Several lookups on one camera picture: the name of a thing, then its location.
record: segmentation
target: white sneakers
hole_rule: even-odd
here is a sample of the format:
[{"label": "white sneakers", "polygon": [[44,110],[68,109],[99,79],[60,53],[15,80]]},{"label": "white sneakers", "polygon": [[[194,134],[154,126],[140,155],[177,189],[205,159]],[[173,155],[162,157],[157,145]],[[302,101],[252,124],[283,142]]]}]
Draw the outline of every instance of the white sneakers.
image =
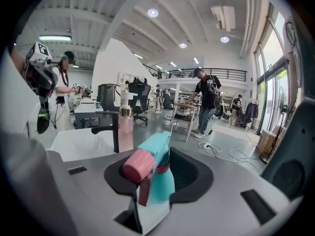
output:
[{"label": "white sneakers", "polygon": [[191,131],[194,132],[194,133],[200,133],[200,129],[199,128],[192,129]]},{"label": "white sneakers", "polygon": [[198,132],[196,134],[193,135],[195,138],[205,138],[206,135],[205,134],[202,134],[201,132]]}]

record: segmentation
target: black t-shirt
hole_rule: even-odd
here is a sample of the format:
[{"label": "black t-shirt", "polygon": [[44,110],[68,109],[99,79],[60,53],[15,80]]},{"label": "black t-shirt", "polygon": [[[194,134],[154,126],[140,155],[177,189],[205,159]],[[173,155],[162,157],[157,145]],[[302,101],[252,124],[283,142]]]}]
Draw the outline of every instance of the black t-shirt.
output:
[{"label": "black t-shirt", "polygon": [[[238,98],[235,98],[234,100],[233,100],[233,103],[234,104],[241,104],[241,100],[239,100]],[[232,109],[236,109],[236,110],[239,110],[240,108],[238,108],[238,107],[235,107],[235,106],[233,106],[233,104],[232,104]]]},{"label": "black t-shirt", "polygon": [[221,83],[220,83],[219,79],[217,78],[217,76],[215,76],[215,75],[212,75],[212,76],[206,75],[206,76],[207,76],[207,79],[205,81],[200,80],[200,82],[197,84],[195,92],[202,92],[202,103],[201,103],[201,105],[204,108],[213,109],[213,108],[216,108],[215,100],[218,101],[219,97],[218,97],[218,95],[211,94],[208,91],[208,83],[209,83],[208,80],[214,81],[214,83],[217,84],[216,85],[217,88],[221,87]]}]

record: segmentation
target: black faucet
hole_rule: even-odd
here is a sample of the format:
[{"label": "black faucet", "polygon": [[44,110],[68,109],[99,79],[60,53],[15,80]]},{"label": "black faucet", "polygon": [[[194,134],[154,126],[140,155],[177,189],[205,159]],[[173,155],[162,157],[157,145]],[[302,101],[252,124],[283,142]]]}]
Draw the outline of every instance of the black faucet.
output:
[{"label": "black faucet", "polygon": [[113,130],[113,142],[114,142],[114,152],[119,153],[119,143],[118,143],[118,116],[119,112],[110,112],[110,111],[97,111],[97,114],[102,115],[111,115],[112,116],[112,125],[111,126],[99,126],[91,129],[93,134],[98,134],[100,131],[104,130]]}]

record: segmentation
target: pink trigger sprayer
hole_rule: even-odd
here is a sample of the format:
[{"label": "pink trigger sprayer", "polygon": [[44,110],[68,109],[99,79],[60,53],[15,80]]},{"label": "pink trigger sprayer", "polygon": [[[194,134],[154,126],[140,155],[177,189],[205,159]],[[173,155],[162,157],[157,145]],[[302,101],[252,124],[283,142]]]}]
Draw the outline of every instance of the pink trigger sprayer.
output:
[{"label": "pink trigger sprayer", "polygon": [[139,204],[147,206],[169,201],[175,192],[174,177],[169,166],[170,132],[156,133],[138,146],[123,165],[126,179],[140,183]]}]

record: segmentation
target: pink soap dispenser bottle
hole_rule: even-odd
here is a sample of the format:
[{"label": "pink soap dispenser bottle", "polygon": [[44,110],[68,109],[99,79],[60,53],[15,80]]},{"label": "pink soap dispenser bottle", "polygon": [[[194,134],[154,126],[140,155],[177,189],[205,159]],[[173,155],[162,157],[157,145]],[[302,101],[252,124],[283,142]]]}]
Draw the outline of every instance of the pink soap dispenser bottle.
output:
[{"label": "pink soap dispenser bottle", "polygon": [[121,93],[121,106],[118,117],[119,152],[133,149],[133,117],[132,108],[128,105],[136,93],[124,91]]}]

